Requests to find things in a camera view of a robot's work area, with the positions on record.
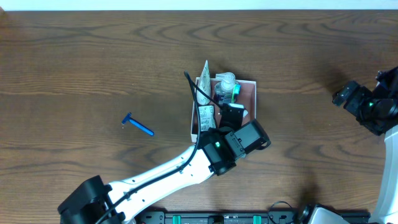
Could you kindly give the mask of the white shampoo tube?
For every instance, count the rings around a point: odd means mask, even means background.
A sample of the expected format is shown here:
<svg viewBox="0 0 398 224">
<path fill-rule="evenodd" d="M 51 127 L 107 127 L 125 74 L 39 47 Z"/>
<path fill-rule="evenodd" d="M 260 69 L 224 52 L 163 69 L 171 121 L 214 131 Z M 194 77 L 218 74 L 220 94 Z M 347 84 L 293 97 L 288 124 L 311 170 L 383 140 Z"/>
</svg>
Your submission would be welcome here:
<svg viewBox="0 0 398 224">
<path fill-rule="evenodd" d="M 199 90 L 204 92 L 204 94 L 202 94 L 200 91 L 197 91 L 198 104 L 200 106 L 205 106 L 209 104 L 210 100 L 208 99 L 208 97 L 211 96 L 211 78 L 207 60 L 205 61 L 197 86 Z"/>
</svg>

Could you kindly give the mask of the clear spray bottle blue liquid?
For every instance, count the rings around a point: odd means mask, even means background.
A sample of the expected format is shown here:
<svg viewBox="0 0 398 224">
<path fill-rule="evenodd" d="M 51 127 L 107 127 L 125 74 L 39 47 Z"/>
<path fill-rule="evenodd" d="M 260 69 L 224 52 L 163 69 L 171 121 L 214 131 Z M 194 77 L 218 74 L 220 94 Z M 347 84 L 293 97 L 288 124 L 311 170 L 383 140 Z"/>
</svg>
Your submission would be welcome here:
<svg viewBox="0 0 398 224">
<path fill-rule="evenodd" d="M 231 103 L 231 94 L 235 84 L 239 84 L 236 81 L 236 77 L 231 72 L 216 74 L 215 78 L 218 83 L 214 87 L 214 100 L 222 105 L 225 103 Z"/>
</svg>

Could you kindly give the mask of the green white soap packet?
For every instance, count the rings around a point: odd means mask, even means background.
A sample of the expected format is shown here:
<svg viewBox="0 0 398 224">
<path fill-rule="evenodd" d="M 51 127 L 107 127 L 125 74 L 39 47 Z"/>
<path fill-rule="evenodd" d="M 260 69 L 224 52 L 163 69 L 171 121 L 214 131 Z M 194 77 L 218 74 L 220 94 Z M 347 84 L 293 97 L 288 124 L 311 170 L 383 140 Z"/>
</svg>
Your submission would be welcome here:
<svg viewBox="0 0 398 224">
<path fill-rule="evenodd" d="M 213 105 L 199 106 L 200 131 L 216 128 L 215 108 Z"/>
</svg>

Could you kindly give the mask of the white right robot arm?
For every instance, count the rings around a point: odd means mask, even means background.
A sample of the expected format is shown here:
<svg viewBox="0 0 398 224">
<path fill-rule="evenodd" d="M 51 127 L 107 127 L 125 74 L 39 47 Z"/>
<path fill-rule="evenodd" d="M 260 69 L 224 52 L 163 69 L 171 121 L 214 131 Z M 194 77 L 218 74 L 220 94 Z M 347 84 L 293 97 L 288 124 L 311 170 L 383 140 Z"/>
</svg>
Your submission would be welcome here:
<svg viewBox="0 0 398 224">
<path fill-rule="evenodd" d="M 384 135 L 386 158 L 371 223 L 397 223 L 397 68 L 379 71 L 370 90 L 351 80 L 332 96 L 332 103 L 351 113 L 371 133 Z"/>
</svg>

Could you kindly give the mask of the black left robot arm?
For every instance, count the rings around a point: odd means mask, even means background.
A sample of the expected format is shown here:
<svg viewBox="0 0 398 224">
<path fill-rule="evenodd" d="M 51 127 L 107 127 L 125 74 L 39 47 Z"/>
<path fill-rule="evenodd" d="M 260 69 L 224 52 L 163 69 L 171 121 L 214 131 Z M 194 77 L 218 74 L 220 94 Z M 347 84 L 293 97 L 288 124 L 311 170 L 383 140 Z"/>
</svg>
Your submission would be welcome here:
<svg viewBox="0 0 398 224">
<path fill-rule="evenodd" d="M 108 184 L 98 175 L 85 180 L 58 206 L 61 223 L 134 223 L 135 216 L 153 203 L 223 175 L 238 159 L 271 145 L 256 119 L 238 126 L 237 113 L 223 113 L 223 127 L 202 131 L 181 155 L 145 173 Z"/>
</svg>

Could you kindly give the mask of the blue disposable razor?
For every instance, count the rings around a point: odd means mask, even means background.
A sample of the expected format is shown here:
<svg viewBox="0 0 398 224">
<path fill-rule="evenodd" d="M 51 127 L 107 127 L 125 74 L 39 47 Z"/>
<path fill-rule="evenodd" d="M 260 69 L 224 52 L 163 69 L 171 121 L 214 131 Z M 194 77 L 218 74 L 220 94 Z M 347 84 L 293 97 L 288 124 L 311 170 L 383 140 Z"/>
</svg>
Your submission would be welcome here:
<svg viewBox="0 0 398 224">
<path fill-rule="evenodd" d="M 150 130 L 148 127 L 144 126 L 143 124 L 132 118 L 132 113 L 128 113 L 121 121 L 121 124 L 126 124 L 126 123 L 131 123 L 133 126 L 137 127 L 146 134 L 154 136 L 154 132 L 152 130 Z"/>
</svg>

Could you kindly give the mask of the green white toothbrush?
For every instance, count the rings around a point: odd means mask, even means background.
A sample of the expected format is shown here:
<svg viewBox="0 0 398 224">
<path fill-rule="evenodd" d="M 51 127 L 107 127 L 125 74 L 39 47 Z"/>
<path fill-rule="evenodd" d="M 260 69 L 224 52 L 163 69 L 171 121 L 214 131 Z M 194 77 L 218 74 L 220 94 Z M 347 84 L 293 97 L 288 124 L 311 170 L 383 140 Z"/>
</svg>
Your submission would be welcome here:
<svg viewBox="0 0 398 224">
<path fill-rule="evenodd" d="M 233 87 L 233 91 L 231 94 L 231 102 L 235 103 L 236 102 L 236 98 L 240 93 L 240 89 L 241 89 L 241 85 L 240 84 L 235 84 Z"/>
</svg>

